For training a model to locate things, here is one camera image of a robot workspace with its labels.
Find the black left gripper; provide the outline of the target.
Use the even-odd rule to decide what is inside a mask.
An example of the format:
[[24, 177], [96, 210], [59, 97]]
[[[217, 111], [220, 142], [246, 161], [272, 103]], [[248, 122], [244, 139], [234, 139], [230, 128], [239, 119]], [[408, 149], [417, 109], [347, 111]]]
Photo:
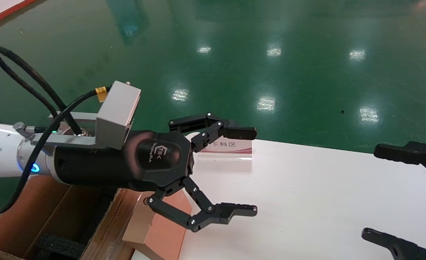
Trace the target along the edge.
[[192, 166], [191, 143], [180, 132], [130, 131], [122, 149], [58, 146], [54, 168], [70, 185], [174, 191]]

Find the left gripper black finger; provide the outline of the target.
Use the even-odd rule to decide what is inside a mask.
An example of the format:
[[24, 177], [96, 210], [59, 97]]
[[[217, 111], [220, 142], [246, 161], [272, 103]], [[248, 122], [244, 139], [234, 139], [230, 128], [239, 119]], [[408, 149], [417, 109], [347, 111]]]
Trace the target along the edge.
[[212, 113], [170, 120], [169, 130], [197, 132], [191, 138], [194, 152], [252, 152], [251, 142], [257, 137], [256, 128], [239, 126]]
[[146, 204], [153, 212], [192, 232], [198, 232], [210, 224], [228, 225], [234, 216], [254, 217], [258, 213], [258, 207], [255, 205], [234, 203], [212, 204], [190, 177], [183, 178], [178, 184], [178, 187], [185, 189], [200, 208], [200, 212], [194, 216], [190, 216], [184, 211], [163, 202], [162, 199], [168, 193], [162, 190], [155, 191], [152, 196], [146, 199]]

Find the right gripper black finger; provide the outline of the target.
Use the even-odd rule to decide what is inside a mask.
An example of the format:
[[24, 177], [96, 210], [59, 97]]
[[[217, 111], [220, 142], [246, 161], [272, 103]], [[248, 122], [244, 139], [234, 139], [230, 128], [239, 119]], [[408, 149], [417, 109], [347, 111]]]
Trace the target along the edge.
[[410, 141], [402, 147], [378, 144], [375, 147], [374, 156], [376, 158], [405, 164], [421, 164], [426, 168], [426, 143]]
[[426, 249], [424, 247], [393, 235], [367, 227], [362, 230], [362, 238], [386, 248], [395, 260], [426, 260]]

